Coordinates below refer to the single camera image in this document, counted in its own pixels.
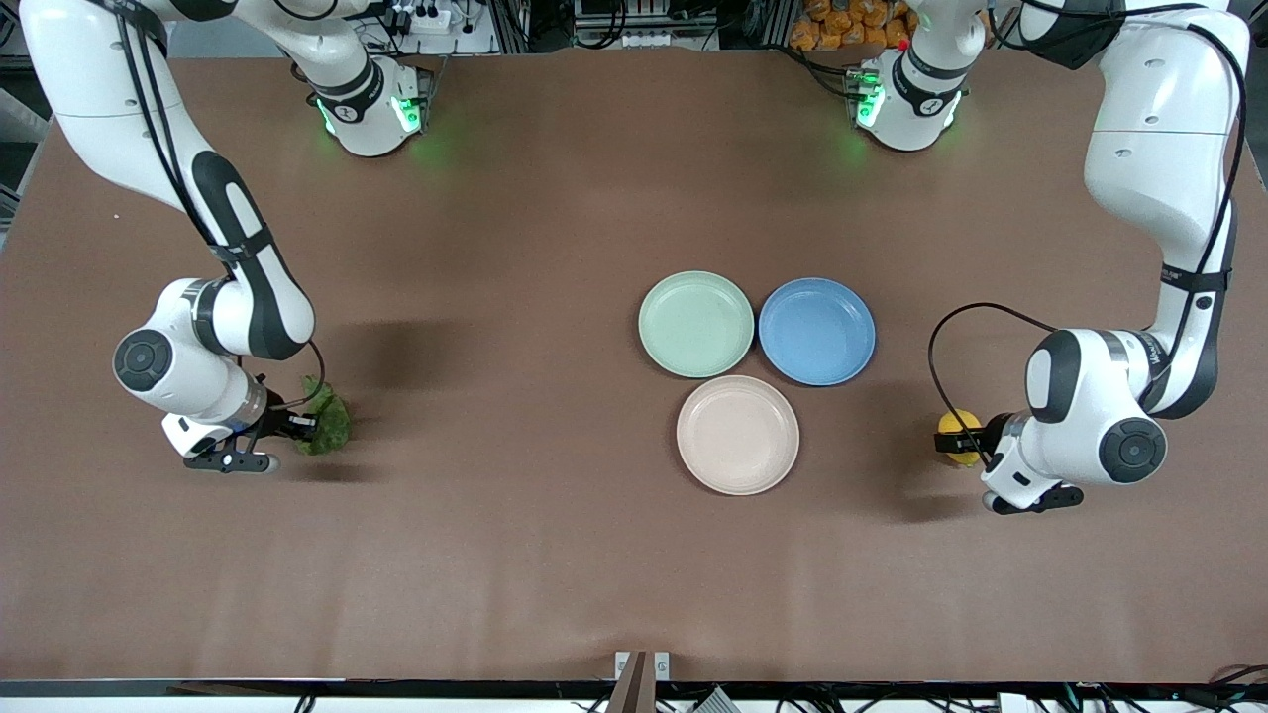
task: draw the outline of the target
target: green vegetable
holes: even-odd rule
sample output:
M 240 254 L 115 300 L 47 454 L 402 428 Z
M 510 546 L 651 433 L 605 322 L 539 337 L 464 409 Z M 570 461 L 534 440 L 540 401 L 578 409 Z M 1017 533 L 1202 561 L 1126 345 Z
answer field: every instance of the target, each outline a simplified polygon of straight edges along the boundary
M 303 379 L 304 393 L 312 393 L 317 387 L 317 377 L 307 376 Z M 317 433 L 312 443 L 298 442 L 295 447 L 304 455 L 321 455 L 344 448 L 353 430 L 353 417 L 347 414 L 347 405 L 340 398 L 330 384 L 322 384 L 317 396 L 306 406 L 306 412 L 317 417 Z

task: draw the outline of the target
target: table surface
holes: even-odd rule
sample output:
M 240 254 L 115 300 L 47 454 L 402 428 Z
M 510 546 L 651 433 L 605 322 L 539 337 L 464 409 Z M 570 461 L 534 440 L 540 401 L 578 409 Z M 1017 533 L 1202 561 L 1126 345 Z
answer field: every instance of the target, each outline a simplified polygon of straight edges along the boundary
M 1268 200 L 1246 169 L 1221 383 L 1161 472 L 1002 518 L 943 464 L 933 324 L 993 299 L 1058 325 L 1153 318 L 1159 251 L 1082 184 L 1101 95 L 988 53 L 931 150 L 885 151 L 775 55 L 449 65 L 427 136 L 363 160 L 283 61 L 178 65 L 318 313 L 346 450 L 275 476 L 188 472 L 110 354 L 160 289 L 217 265 L 183 214 L 94 176 L 56 132 L 0 260 L 0 675 L 585 679 L 616 650 L 678 679 L 1206 680 L 1268 658 Z M 672 424 L 699 382 L 643 354 L 667 274 L 754 306 L 805 275 L 871 306 L 875 358 L 780 388 L 801 454 L 710 494 Z M 1023 405 L 1041 335 L 965 316 L 954 398 Z M 309 356 L 251 363 L 298 393 Z

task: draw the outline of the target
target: pile of orange objects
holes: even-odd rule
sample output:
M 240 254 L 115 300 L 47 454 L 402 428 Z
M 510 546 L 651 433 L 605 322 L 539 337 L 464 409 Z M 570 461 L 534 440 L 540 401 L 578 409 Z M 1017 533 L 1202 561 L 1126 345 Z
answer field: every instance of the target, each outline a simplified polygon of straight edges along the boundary
M 903 0 L 803 1 L 805 14 L 792 23 L 789 34 L 789 47 L 803 52 L 864 43 L 898 47 L 919 23 L 915 10 Z

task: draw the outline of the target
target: white plate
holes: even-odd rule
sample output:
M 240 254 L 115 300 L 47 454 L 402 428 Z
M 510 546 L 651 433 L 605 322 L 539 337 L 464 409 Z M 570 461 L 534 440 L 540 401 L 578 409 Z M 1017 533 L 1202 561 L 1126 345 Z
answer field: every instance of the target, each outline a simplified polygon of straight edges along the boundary
M 678 412 L 678 453 L 700 482 L 727 495 L 775 487 L 796 461 L 796 414 L 784 395 L 752 377 L 705 382 Z

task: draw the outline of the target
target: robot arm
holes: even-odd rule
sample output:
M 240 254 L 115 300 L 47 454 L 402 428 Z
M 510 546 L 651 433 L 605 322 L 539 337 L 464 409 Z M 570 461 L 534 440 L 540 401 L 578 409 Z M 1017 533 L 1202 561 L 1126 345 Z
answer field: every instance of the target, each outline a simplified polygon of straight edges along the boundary
M 336 0 L 322 16 L 353 14 L 364 4 Z M 195 457 L 246 431 L 311 436 L 312 420 L 285 410 L 237 356 L 293 356 L 312 337 L 312 306 L 242 178 L 185 112 L 165 60 L 162 23 L 236 14 L 270 34 L 330 103 L 332 133 L 359 155 L 389 151 L 418 129 L 399 118 L 401 101 L 416 99 L 415 70 L 372 61 L 344 22 L 297 19 L 266 0 L 27 0 L 20 13 L 32 62 L 84 162 L 188 213 L 227 271 L 162 291 L 146 324 L 115 350 L 119 383 L 167 412 L 164 430 L 191 467 L 200 467 Z M 218 469 L 271 464 L 259 454 L 228 455 Z
M 1215 42 L 1241 71 L 1249 33 L 1239 18 L 1206 6 L 1155 13 L 1146 5 L 1106 22 L 1092 13 L 1110 8 L 1092 5 L 1070 0 L 1064 8 L 1089 16 L 1059 16 L 1027 4 L 1021 37 L 1033 53 L 1070 69 L 1096 58 L 1104 75 L 1084 181 L 1101 207 L 1160 245 L 1158 315 L 1148 330 L 1056 330 L 1036 348 L 1026 368 L 1030 409 L 997 416 L 978 434 L 993 453 L 981 477 L 985 504 L 997 513 L 1077 505 L 1079 485 L 1144 480 L 1167 453 L 1155 419 L 1191 414 L 1215 388 L 1236 235 L 1224 155 L 1239 108 L 1236 72 Z M 978 0 L 913 6 L 924 18 L 921 28 L 905 53 L 871 63 L 883 89 L 857 115 L 899 150 L 923 148 L 951 124 L 984 41 Z

